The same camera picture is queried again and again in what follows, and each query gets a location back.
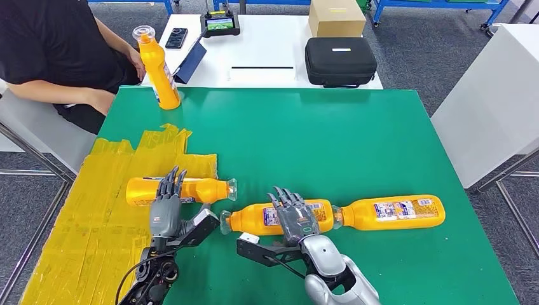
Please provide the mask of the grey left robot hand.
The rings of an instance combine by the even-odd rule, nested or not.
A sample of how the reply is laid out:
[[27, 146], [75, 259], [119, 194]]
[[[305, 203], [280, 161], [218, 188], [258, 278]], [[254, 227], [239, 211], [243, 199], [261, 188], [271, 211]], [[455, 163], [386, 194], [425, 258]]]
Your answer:
[[177, 236], [181, 214], [181, 189], [186, 170], [179, 178], [178, 166], [161, 179], [156, 190], [156, 197], [151, 204], [149, 225], [151, 234], [160, 238]]

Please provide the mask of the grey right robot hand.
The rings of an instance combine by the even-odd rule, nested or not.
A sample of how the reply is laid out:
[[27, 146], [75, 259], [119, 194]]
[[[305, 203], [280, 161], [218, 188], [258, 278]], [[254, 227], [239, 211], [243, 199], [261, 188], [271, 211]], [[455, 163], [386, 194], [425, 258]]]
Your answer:
[[320, 234], [315, 214], [301, 195], [286, 188], [273, 188], [276, 196], [268, 193], [268, 197], [279, 218], [286, 247], [295, 247], [306, 237]]

